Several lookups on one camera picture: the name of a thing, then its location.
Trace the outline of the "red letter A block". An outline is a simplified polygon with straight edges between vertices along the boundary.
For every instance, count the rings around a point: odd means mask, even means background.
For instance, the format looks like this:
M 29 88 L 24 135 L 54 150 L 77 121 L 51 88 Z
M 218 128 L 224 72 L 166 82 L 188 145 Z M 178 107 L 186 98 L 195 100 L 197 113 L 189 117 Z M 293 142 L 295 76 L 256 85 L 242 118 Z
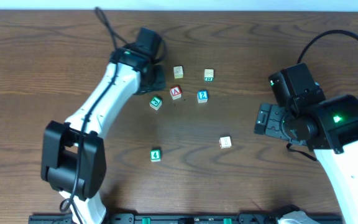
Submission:
M 174 86 L 170 88 L 170 95 L 173 100 L 177 100 L 181 98 L 182 92 L 179 86 Z

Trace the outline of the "blue number 2 block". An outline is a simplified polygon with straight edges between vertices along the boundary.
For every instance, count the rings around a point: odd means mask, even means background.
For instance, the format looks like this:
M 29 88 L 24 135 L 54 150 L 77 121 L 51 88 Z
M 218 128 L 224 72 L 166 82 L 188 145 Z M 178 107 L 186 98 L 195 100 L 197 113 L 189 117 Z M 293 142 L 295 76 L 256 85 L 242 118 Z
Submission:
M 208 91 L 207 90 L 198 91 L 197 100 L 198 103 L 206 103 L 208 101 Z

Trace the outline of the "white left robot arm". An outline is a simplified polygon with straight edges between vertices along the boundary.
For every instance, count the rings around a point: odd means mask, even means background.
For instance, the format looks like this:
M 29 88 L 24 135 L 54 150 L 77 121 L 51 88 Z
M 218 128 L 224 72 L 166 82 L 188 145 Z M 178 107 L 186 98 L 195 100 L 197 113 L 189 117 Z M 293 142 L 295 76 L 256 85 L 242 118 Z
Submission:
M 106 71 L 89 98 L 64 123 L 44 131 L 41 178 L 63 196 L 60 210 L 74 223 L 102 223 L 106 207 L 99 189 L 106 174 L 104 139 L 133 95 L 165 87 L 158 47 L 125 45 L 111 53 Z

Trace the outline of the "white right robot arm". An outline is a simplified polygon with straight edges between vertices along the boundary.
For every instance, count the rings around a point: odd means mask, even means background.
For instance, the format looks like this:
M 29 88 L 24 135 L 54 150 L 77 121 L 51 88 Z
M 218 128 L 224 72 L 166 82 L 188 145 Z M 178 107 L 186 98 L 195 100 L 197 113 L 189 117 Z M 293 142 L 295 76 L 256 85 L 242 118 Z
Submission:
M 306 146 L 327 174 L 346 223 L 358 223 L 358 99 L 342 95 L 306 107 L 295 118 L 262 103 L 254 132 Z

